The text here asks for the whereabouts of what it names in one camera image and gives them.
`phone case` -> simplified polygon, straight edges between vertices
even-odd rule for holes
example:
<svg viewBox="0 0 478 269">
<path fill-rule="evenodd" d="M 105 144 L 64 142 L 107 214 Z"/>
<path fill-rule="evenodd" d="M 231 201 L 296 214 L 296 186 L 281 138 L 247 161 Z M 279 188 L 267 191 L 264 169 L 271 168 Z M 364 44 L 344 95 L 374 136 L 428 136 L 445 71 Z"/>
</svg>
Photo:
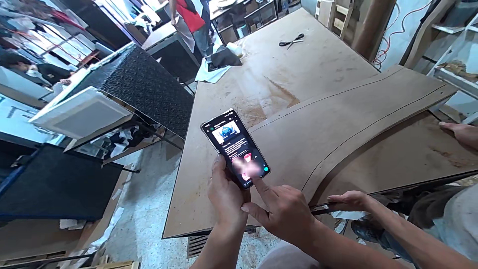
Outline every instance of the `phone case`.
<svg viewBox="0 0 478 269">
<path fill-rule="evenodd" d="M 215 118 L 217 118 L 217 117 L 219 117 L 219 116 L 221 116 L 221 115 L 227 114 L 227 113 L 229 113 L 229 112 L 231 112 L 231 111 L 235 111 L 235 110 L 234 110 L 233 108 L 229 108 L 228 110 L 226 110 L 225 112 L 223 112 L 223 113 L 217 115 L 216 117 L 211 118 L 211 119 L 209 119 L 208 121 L 201 123 L 201 125 L 199 126 L 199 129 L 201 129 L 201 131 L 202 131 L 202 132 L 204 133 L 204 135 L 207 137 L 207 140 L 211 143 L 212 147 L 216 150 L 216 152 L 217 152 L 218 154 L 220 154 L 219 150 L 214 146 L 214 144 L 212 143 L 211 139 L 209 139 L 209 136 L 207 136 L 207 134 L 204 132 L 203 125 L 204 125 L 205 123 L 208 123 L 208 122 L 214 120 Z M 239 116 L 239 114 L 237 113 L 237 111 L 235 111 L 235 112 L 236 112 L 237 116 L 239 117 L 239 120 L 241 121 L 241 123 L 244 124 L 244 122 L 243 122 L 242 119 L 240 118 L 240 116 Z M 246 128 L 246 132 L 249 134 L 249 137 L 250 137 L 251 140 L 254 142 L 254 144 L 257 146 L 256 141 L 254 141 L 254 138 L 252 138 L 252 136 L 250 135 L 249 130 L 248 130 L 247 128 Z M 267 175 L 270 174 L 270 173 L 272 173 L 272 168 L 271 168 L 271 166 L 269 166 L 269 164 L 267 163 L 266 159 L 264 158 L 264 154 L 262 154 L 261 149 L 257 147 L 257 150 L 259 150 L 260 154 L 262 155 L 262 158 L 264 159 L 264 162 L 266 163 L 267 167 L 269 167 L 269 173 L 267 173 Z"/>
</svg>

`red shirt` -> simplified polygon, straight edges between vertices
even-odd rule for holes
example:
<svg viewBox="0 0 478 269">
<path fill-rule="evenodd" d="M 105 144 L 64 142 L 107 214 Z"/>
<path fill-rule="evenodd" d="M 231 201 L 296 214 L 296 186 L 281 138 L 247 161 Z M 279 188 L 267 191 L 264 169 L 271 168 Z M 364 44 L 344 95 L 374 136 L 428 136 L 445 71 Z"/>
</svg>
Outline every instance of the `red shirt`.
<svg viewBox="0 0 478 269">
<path fill-rule="evenodd" d="M 201 19 L 201 16 L 199 16 L 197 12 L 192 13 L 186 7 L 187 5 L 185 0 L 176 0 L 176 10 L 183 17 L 187 28 L 189 28 L 189 31 L 194 33 L 206 23 L 203 19 Z"/>
</svg>

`concrete floor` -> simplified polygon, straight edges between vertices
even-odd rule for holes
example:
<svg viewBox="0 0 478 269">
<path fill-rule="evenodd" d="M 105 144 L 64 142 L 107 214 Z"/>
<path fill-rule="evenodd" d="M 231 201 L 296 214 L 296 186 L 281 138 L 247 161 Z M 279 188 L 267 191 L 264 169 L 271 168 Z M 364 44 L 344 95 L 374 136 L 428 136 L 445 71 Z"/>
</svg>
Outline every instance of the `concrete floor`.
<svg viewBox="0 0 478 269">
<path fill-rule="evenodd" d="M 125 184 L 119 200 L 125 210 L 106 242 L 114 261 L 138 260 L 145 269 L 188 268 L 195 261 L 186 259 L 187 238 L 161 240 L 180 157 L 179 150 L 163 142 L 142 151 L 141 173 Z M 263 228 L 245 233 L 237 268 L 256 268 L 278 242 Z"/>
</svg>

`black textured panel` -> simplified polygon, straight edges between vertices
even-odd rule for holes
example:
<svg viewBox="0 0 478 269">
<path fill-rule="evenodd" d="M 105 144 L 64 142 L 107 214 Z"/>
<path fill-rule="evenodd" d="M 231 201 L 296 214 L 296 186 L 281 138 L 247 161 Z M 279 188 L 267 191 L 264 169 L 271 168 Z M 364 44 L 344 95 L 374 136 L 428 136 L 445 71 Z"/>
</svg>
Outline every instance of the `black textured panel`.
<svg viewBox="0 0 478 269">
<path fill-rule="evenodd" d="M 186 137 L 193 96 L 140 47 L 129 48 L 90 73 L 67 98 L 88 86 L 108 92 Z"/>
<path fill-rule="evenodd" d="M 197 62 L 201 63 L 203 57 L 199 49 L 197 49 L 197 46 L 194 47 L 194 56 Z M 185 51 L 185 48 L 177 40 L 154 53 L 152 57 L 154 59 L 161 58 L 162 67 L 173 77 L 181 77 L 184 82 L 194 80 L 199 70 L 199 67 L 193 62 L 187 51 Z"/>
<path fill-rule="evenodd" d="M 0 217 L 86 219 L 103 217 L 122 166 L 44 144 L 17 177 L 0 187 Z"/>
</svg>

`person in black shirt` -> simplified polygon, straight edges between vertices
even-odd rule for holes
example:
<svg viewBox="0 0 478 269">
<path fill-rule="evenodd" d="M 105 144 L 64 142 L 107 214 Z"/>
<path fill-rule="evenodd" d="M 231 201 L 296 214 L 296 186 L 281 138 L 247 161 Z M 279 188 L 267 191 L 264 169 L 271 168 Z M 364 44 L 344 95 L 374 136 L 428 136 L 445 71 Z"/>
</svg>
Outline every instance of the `person in black shirt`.
<svg viewBox="0 0 478 269">
<path fill-rule="evenodd" d="M 32 77 L 42 78 L 43 81 L 47 82 L 44 84 L 50 84 L 50 86 L 57 82 L 69 85 L 71 81 L 68 78 L 73 74 L 69 70 L 52 64 L 34 65 L 27 58 L 15 53 L 6 53 L 1 55 L 0 66 L 25 72 Z"/>
</svg>

